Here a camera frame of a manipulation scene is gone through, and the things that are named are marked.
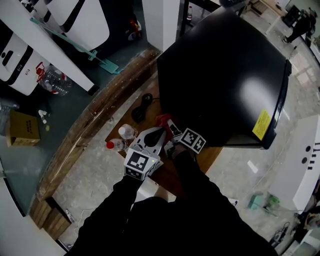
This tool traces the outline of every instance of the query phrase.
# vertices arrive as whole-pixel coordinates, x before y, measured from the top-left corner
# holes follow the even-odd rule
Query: teal mop
[[[89,61],[92,61],[93,59],[97,59],[100,63],[99,66],[101,68],[103,68],[104,70],[108,71],[110,74],[120,74],[121,71],[123,71],[123,69],[121,69],[120,71],[116,71],[119,66],[114,64],[113,62],[111,62],[108,59],[99,59],[96,55],[97,55],[97,51],[93,50],[93,52],[88,51],[87,49],[85,49],[84,47],[82,47],[81,45],[77,44],[76,42],[72,41],[71,39],[69,39],[68,37],[64,36],[63,34],[58,33],[57,31],[47,27],[45,24],[41,23],[39,20],[35,19],[35,18],[31,18],[30,21],[32,21],[33,23],[39,25],[40,27],[44,28],[47,31],[50,31],[52,34],[56,35],[57,37],[60,37],[61,39],[65,40],[66,42],[68,42],[69,44],[72,44],[75,48],[85,52],[86,54],[89,55]]]

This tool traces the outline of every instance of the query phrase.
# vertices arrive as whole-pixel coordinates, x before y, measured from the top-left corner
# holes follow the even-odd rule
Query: person
[[[278,255],[242,221],[236,208],[181,144],[175,147],[172,158],[185,198],[167,202],[154,196],[132,207],[142,181],[125,175],[84,221],[67,256],[135,252]]]
[[[315,10],[309,8],[309,12],[303,11],[301,19],[299,19],[296,25],[293,28],[293,32],[289,37],[284,37],[284,43],[292,43],[297,37],[302,36],[305,33],[308,33],[308,36],[311,36],[316,31],[316,18],[318,14]]]

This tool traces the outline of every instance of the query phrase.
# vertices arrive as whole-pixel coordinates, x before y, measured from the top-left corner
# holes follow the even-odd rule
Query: bottle
[[[73,81],[55,66],[37,68],[39,84],[47,91],[60,96],[66,95],[72,88]]]
[[[113,138],[106,143],[106,148],[113,151],[125,150],[128,147],[128,144],[125,140],[120,138]]]
[[[192,6],[191,6],[191,5],[190,5],[189,8],[188,8],[188,13],[187,13],[187,15],[186,15],[186,19],[187,19],[188,21],[191,21],[191,19],[192,19]]]
[[[138,131],[129,124],[122,125],[118,130],[120,136],[125,140],[133,140],[138,135]]]

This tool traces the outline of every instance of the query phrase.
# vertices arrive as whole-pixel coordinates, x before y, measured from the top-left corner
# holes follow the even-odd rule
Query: red bottle cap
[[[115,144],[112,141],[106,143],[106,148],[112,150],[115,147]]]

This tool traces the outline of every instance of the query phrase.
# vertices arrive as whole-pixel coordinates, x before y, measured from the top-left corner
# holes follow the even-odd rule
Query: tiled floor
[[[261,18],[249,11],[243,18],[264,33],[270,25],[267,21],[272,22],[275,17],[272,12],[264,13]],[[248,202],[256,192],[262,192],[267,197],[268,188],[286,157],[297,120],[320,112],[320,68],[300,38],[292,44],[282,42],[283,35],[288,36],[290,33],[291,30],[280,21],[267,36],[292,63],[292,75],[273,144],[268,150],[224,148],[207,173],[222,194],[239,200],[236,208],[242,219],[267,240],[286,221],[291,222],[292,227],[293,213],[282,209],[277,211],[276,217],[261,209],[251,211],[247,209]],[[54,194],[60,206],[69,209],[77,221],[61,237],[66,244],[72,244],[77,238],[78,230],[74,232],[74,229],[83,209],[97,207],[123,175],[123,159],[117,153],[107,151],[104,140],[141,91],[138,90],[117,111],[113,121],[107,123],[95,136]],[[256,169],[250,168],[249,161]],[[90,211],[83,213],[80,225],[89,215]],[[278,251],[281,251],[288,239],[289,236],[277,248]]]

